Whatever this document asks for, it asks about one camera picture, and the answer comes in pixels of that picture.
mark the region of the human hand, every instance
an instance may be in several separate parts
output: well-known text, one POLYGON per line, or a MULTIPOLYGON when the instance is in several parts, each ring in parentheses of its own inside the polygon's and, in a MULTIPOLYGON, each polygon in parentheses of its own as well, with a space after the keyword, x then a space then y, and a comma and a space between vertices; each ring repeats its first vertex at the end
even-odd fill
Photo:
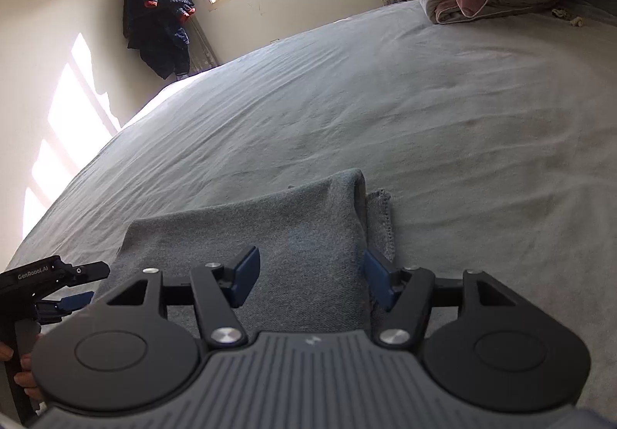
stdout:
POLYGON ((0 361, 10 361, 13 357, 13 349, 0 342, 0 361))
POLYGON ((37 387, 35 378, 32 375, 32 355, 24 354, 21 358, 21 364, 24 371, 14 376, 15 383, 19 385, 19 387, 23 387, 26 394, 32 399, 43 401, 41 390, 37 387))

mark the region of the hanging clothes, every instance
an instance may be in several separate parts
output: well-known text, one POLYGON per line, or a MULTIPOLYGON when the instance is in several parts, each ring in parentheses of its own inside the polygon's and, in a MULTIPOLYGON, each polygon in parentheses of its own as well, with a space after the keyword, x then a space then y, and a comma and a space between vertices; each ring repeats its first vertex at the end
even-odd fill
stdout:
POLYGON ((124 0, 123 29, 128 48, 166 79, 188 74, 189 38, 182 25, 195 13, 192 0, 124 0))

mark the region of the screw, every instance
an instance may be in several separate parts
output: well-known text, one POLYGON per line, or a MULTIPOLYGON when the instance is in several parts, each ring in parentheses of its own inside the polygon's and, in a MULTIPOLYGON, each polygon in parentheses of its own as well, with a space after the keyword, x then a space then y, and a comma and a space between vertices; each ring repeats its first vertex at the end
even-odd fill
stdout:
POLYGON ((391 346, 404 344, 409 339, 411 339, 409 332, 401 330, 400 328, 390 328, 379 334, 379 340, 391 346))
POLYGON ((219 344, 233 344, 242 338, 242 332, 236 328, 217 328, 212 332, 211 337, 219 344))

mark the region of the gray towel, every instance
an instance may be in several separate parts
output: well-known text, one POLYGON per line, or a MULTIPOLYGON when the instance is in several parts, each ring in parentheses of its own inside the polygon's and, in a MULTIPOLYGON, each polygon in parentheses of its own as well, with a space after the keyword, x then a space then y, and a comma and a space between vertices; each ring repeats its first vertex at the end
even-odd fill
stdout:
MULTIPOLYGON (((249 201, 135 220, 97 295, 145 267, 187 275, 254 244, 261 274, 236 310, 249 334, 367 328, 371 304, 360 264, 367 244, 394 256, 389 199, 383 190, 367 196, 354 169, 249 201)), ((169 319, 196 332, 192 308, 170 308, 169 319)))

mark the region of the gray bed sheet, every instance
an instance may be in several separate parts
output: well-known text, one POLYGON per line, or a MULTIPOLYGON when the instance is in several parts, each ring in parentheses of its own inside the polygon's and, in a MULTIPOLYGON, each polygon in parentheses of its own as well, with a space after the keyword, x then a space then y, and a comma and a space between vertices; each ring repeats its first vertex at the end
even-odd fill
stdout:
POLYGON ((111 262, 138 217, 359 167, 393 195, 397 264, 484 269, 575 330, 581 404, 615 417, 617 28, 585 24, 432 25, 401 3, 255 51, 121 131, 10 267, 111 262))

